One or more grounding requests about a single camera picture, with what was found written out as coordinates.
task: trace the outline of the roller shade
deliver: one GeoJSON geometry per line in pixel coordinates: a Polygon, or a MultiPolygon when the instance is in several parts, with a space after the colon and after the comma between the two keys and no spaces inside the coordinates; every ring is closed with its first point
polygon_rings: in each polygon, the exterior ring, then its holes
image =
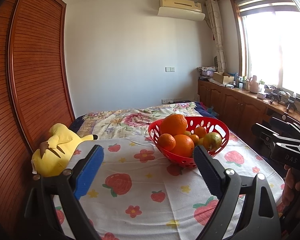
{"type": "Polygon", "coordinates": [[[299,11],[292,0],[236,0],[240,16],[260,12],[299,11]]]}

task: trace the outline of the stuffed animal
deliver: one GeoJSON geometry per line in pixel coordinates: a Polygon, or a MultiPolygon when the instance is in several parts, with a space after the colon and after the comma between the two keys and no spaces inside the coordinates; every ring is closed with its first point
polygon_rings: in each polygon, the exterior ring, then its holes
{"type": "Polygon", "coordinates": [[[40,144],[31,160],[34,170],[44,177],[59,175],[67,167],[75,149],[81,142],[98,138],[92,134],[80,138],[61,123],[53,125],[49,133],[51,137],[48,141],[40,144]]]}

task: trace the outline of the air conditioner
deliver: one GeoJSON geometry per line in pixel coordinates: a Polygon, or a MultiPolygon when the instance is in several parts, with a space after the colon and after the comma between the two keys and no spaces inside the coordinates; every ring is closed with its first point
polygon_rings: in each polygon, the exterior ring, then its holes
{"type": "Polygon", "coordinates": [[[190,0],[160,0],[159,16],[203,21],[201,4],[190,0]]]}

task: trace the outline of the strawberry print tablecloth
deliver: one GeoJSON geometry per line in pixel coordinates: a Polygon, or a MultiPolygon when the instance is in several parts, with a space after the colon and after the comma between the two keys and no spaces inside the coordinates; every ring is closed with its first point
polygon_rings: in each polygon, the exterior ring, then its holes
{"type": "MultiPolygon", "coordinates": [[[[197,168],[171,164],[146,136],[84,141],[68,168],[86,157],[95,144],[104,148],[104,162],[79,201],[101,239],[196,239],[218,203],[197,168]]],[[[215,158],[240,175],[254,177],[262,172],[277,205],[281,202],[282,178],[236,135],[231,133],[215,158]]],[[[243,201],[240,195],[224,237],[233,233],[243,201]]],[[[58,196],[54,204],[64,233],[74,238],[58,196]]]]}

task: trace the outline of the fruit basket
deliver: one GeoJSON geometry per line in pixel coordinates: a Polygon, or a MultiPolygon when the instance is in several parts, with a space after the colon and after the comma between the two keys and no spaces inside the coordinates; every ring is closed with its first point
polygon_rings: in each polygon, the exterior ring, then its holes
{"type": "MultiPolygon", "coordinates": [[[[221,147],[217,149],[216,151],[211,151],[209,154],[213,157],[217,155],[228,143],[229,141],[229,129],[228,127],[221,122],[218,119],[210,118],[210,117],[204,117],[204,116],[185,116],[188,127],[186,128],[187,131],[194,132],[194,129],[198,126],[203,126],[207,133],[209,132],[217,132],[222,137],[222,143],[221,147]]],[[[164,156],[166,156],[172,163],[176,163],[179,166],[183,168],[195,168],[197,165],[195,165],[193,158],[186,158],[179,155],[175,155],[162,147],[158,145],[158,137],[159,137],[159,127],[162,123],[163,119],[157,120],[155,122],[152,122],[149,125],[148,132],[149,135],[154,142],[155,146],[159,149],[160,152],[164,156]]]]}

